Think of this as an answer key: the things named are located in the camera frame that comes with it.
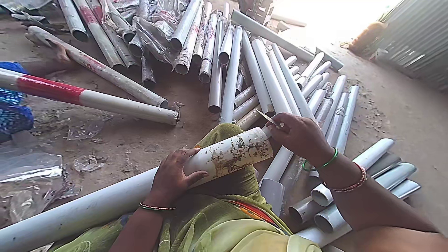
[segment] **bangle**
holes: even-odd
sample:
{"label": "bangle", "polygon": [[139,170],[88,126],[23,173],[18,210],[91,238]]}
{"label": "bangle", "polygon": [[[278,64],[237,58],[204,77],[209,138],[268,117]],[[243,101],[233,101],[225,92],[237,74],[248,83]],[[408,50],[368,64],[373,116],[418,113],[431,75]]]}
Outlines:
{"label": "bangle", "polygon": [[356,164],[356,166],[359,167],[359,169],[361,170],[361,178],[355,184],[353,184],[349,187],[346,187],[346,188],[341,188],[341,189],[330,188],[327,186],[327,184],[325,182],[323,183],[323,185],[325,185],[331,191],[336,191],[336,192],[349,192],[349,191],[353,191],[356,188],[362,186],[364,184],[364,182],[367,180],[366,169],[364,169],[363,167],[360,167],[358,164]]}
{"label": "bangle", "polygon": [[153,206],[145,205],[145,204],[143,204],[143,202],[138,204],[138,206],[140,208],[145,209],[145,210],[155,210],[155,211],[167,211],[167,210],[174,210],[174,209],[176,209],[175,207],[153,207]]}
{"label": "bangle", "polygon": [[323,168],[327,165],[329,165],[331,162],[333,162],[333,160],[337,157],[337,154],[339,153],[339,150],[336,147],[333,147],[333,149],[335,149],[335,154],[333,155],[333,157],[330,159],[330,161],[328,161],[327,163],[325,163],[323,166],[319,167],[319,168],[306,168],[305,164],[308,162],[308,160],[305,160],[305,162],[302,164],[302,169],[304,169],[305,171],[317,171],[320,168]]}

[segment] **dirt floor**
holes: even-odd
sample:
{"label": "dirt floor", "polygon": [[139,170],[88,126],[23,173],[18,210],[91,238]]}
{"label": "dirt floor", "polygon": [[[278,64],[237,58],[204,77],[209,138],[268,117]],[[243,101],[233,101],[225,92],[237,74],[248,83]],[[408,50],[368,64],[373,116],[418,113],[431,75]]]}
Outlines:
{"label": "dirt floor", "polygon": [[[18,22],[8,18],[0,20],[1,61],[40,61],[52,55],[50,49],[38,48],[28,41],[25,32]],[[69,36],[63,39],[105,62],[96,44],[81,44]],[[444,193],[448,190],[448,168],[444,162],[444,155],[448,153],[448,128],[444,127],[448,125],[448,99],[427,88],[425,83],[359,58],[339,45],[330,46],[329,52],[345,64],[340,73],[332,73],[332,83],[339,74],[346,74],[347,87],[360,86],[345,154],[354,158],[380,138],[394,139],[392,152],[419,169],[412,179],[420,183],[422,189],[407,202],[448,235],[448,195]],[[177,126],[28,96],[26,102],[35,117],[33,134],[40,141],[50,143],[55,152],[63,156],[69,179],[83,187],[79,196],[158,166],[170,152],[193,147],[217,125],[218,115],[207,110],[208,86],[198,81],[198,71],[193,68],[189,74],[179,75],[170,70],[168,65],[155,67],[158,84],[153,91],[171,102],[185,105],[180,108],[181,122]],[[132,99],[84,68],[48,78]],[[113,115],[113,119],[107,121],[94,138],[65,139],[68,127],[97,120],[105,114]],[[105,162],[105,166],[92,172],[77,172],[73,162],[83,155],[94,155]]]}

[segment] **blue patterned fabric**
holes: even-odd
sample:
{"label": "blue patterned fabric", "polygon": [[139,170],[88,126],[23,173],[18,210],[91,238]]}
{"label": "blue patterned fabric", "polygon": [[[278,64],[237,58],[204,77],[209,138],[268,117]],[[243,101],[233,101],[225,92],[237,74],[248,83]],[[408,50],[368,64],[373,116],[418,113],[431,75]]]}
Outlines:
{"label": "blue patterned fabric", "polygon": [[[27,74],[17,62],[1,62],[0,68]],[[23,94],[0,88],[0,143],[11,139],[11,134],[33,128],[31,109],[20,106]]]}

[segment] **corrugated metal sheet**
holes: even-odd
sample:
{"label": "corrugated metal sheet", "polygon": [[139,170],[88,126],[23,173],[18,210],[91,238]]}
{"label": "corrugated metal sheet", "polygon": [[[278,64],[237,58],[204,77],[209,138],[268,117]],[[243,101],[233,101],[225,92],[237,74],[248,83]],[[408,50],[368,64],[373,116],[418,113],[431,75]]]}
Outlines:
{"label": "corrugated metal sheet", "polygon": [[380,20],[388,27],[371,46],[412,78],[448,90],[448,1],[404,0]]}

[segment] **red and white pipe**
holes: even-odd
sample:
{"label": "red and white pipe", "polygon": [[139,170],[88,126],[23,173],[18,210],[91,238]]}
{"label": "red and white pipe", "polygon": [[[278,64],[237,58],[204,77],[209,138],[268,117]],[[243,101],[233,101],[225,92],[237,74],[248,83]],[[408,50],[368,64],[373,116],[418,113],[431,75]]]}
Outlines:
{"label": "red and white pipe", "polygon": [[0,87],[155,122],[176,125],[179,113],[27,74],[0,69]]}

